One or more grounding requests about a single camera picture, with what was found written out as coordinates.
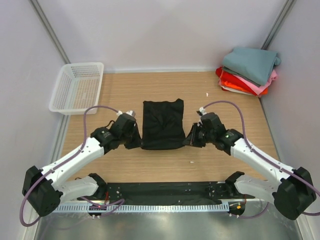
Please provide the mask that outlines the black t shirt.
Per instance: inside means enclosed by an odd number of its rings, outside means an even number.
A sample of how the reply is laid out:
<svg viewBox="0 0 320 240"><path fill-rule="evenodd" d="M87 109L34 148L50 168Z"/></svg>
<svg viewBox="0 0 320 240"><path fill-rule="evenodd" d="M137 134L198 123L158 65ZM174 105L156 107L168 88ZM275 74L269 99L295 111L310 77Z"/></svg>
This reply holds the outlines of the black t shirt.
<svg viewBox="0 0 320 240"><path fill-rule="evenodd" d="M186 135L183 129L184 101L144 101L142 146L144 150L182 148Z"/></svg>

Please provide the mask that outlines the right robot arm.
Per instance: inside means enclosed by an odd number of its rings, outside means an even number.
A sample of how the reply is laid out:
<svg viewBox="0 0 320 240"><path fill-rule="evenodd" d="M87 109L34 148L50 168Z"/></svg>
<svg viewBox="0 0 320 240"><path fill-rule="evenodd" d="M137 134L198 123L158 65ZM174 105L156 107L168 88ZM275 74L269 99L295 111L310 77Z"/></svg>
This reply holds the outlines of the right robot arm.
<svg viewBox="0 0 320 240"><path fill-rule="evenodd" d="M239 159L266 179L253 178L243 172L231 175L225 192L231 198L250 195L272 205L287 219L296 220L317 199L308 170L294 169L256 148L235 129L226 129L213 112L197 111L198 122L192 125L184 145L203 148L207 144Z"/></svg>

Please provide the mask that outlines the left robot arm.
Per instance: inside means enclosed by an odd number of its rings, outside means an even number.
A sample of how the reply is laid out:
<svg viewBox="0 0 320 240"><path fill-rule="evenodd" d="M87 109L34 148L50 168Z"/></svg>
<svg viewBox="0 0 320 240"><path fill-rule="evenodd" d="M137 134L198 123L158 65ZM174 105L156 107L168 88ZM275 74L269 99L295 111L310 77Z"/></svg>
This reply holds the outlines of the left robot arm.
<svg viewBox="0 0 320 240"><path fill-rule="evenodd" d="M120 145L127 148L136 145L137 129L134 111L118 113L111 127L97 128L83 144L59 160L41 169L30 167L22 187L26 201L40 217L45 217L69 200L89 196L101 200L106 194L106 183L97 174L72 181L69 178Z"/></svg>

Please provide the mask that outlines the folded white t shirt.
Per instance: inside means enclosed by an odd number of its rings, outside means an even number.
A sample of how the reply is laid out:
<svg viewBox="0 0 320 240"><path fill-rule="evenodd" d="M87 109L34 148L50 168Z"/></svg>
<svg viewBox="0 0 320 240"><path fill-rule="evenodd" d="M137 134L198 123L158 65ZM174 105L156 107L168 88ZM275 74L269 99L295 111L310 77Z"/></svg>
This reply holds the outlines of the folded white t shirt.
<svg viewBox="0 0 320 240"><path fill-rule="evenodd" d="M221 89L223 91L228 91L228 92L233 92L233 93L237 93L237 94L243 94L243 95L252 96L252 94L250 92L244 92L244 91L236 90L236 89L229 88L229 87L226 87L226 86L221 86Z"/></svg>

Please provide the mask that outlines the folded orange t shirt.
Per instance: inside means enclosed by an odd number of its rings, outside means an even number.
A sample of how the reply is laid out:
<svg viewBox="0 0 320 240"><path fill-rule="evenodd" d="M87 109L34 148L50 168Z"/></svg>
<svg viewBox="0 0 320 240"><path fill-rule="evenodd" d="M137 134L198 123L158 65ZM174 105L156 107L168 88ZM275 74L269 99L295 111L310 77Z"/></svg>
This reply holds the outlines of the folded orange t shirt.
<svg viewBox="0 0 320 240"><path fill-rule="evenodd" d="M234 85L234 84L232 84L231 82L228 82L228 81L221 81L220 80L218 82L218 84L221 87L225 87L225 88L232 89L232 90L237 90L237 91L244 92L244 93L247 93L247 94L251 94L251 95L254 95L254 96L263 96L263 95L266 95L268 93L268 88L263 90L261 93L257 94L251 88L249 88L247 86L245 86L245 87L237 86L237 85Z"/></svg>

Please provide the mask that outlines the folded red t shirt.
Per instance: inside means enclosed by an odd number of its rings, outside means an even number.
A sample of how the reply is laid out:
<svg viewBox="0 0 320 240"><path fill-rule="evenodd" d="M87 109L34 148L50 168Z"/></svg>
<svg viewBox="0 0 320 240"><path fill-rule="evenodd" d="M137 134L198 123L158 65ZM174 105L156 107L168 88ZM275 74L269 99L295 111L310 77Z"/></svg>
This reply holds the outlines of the folded red t shirt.
<svg viewBox="0 0 320 240"><path fill-rule="evenodd" d="M237 85L239 87L241 86L243 88L246 86L243 82L241 82L239 79L237 79L231 73L223 71L222 67L217 68L215 70L215 74L218 76L219 81L229 82L229 83L232 83L232 84Z"/></svg>

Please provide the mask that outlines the folded pink t shirt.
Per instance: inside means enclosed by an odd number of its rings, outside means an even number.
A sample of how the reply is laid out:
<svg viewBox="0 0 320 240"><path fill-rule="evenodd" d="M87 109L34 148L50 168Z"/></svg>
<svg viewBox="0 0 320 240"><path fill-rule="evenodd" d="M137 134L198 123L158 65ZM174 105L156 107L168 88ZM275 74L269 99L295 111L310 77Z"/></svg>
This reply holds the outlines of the folded pink t shirt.
<svg viewBox="0 0 320 240"><path fill-rule="evenodd" d="M237 79L239 79L242 83L244 83L250 90L252 90L256 95L260 95L264 90L266 90L273 81L277 80L278 74L275 69L272 70L268 80L263 83L257 83L253 80L248 80L239 75L234 75Z"/></svg>

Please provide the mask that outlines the white plastic basket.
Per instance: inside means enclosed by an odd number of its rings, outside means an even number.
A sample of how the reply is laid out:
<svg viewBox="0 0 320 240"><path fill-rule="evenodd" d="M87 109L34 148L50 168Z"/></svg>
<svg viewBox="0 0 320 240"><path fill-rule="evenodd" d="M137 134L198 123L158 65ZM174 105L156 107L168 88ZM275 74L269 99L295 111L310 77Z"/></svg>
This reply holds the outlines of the white plastic basket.
<svg viewBox="0 0 320 240"><path fill-rule="evenodd" d="M65 64L59 71L49 110L63 115L83 115L98 105L104 74L101 62Z"/></svg>

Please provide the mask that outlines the folded grey t shirt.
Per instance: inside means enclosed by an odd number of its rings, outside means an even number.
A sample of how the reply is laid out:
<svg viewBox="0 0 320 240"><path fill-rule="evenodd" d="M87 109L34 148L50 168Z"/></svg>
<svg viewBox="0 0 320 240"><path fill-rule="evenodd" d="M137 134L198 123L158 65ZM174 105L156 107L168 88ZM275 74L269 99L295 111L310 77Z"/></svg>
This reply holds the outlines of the folded grey t shirt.
<svg viewBox="0 0 320 240"><path fill-rule="evenodd" d="M257 86L257 87L260 87L260 86L261 86L260 84L258 84L258 83L256 83L256 82L250 80L249 78L247 78L247 77L241 75L240 73L237 73L237 72L235 72L235 71L233 71L233 70L231 70L231 69L229 69L229 68L227 68L227 67L225 67L225 66L223 66L222 69L223 69L225 72L227 72L227 73L230 73L230 74L232 74L232 75L236 75L236 76L238 76L238 77L241 77L241 78L245 79L246 81L252 83L253 85L255 85L255 86Z"/></svg>

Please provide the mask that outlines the folded teal t shirt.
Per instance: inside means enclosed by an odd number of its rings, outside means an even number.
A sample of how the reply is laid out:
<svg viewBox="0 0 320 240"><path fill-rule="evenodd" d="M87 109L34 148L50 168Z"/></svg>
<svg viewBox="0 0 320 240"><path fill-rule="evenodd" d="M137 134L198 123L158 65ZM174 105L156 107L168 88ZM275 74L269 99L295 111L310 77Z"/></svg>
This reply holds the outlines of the folded teal t shirt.
<svg viewBox="0 0 320 240"><path fill-rule="evenodd" d="M274 67L281 62L276 51L235 47L223 58L222 65L258 84L264 84Z"/></svg>

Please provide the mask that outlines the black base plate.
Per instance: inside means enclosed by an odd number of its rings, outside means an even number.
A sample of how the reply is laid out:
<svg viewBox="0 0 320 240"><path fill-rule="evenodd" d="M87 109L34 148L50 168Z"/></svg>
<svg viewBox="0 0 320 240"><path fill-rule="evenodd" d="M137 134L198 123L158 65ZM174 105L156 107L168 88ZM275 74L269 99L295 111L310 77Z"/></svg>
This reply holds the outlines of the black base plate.
<svg viewBox="0 0 320 240"><path fill-rule="evenodd" d="M200 182L109 182L98 200L111 203L124 199L135 206L200 206L218 205L227 199L253 199L234 187L217 181Z"/></svg>

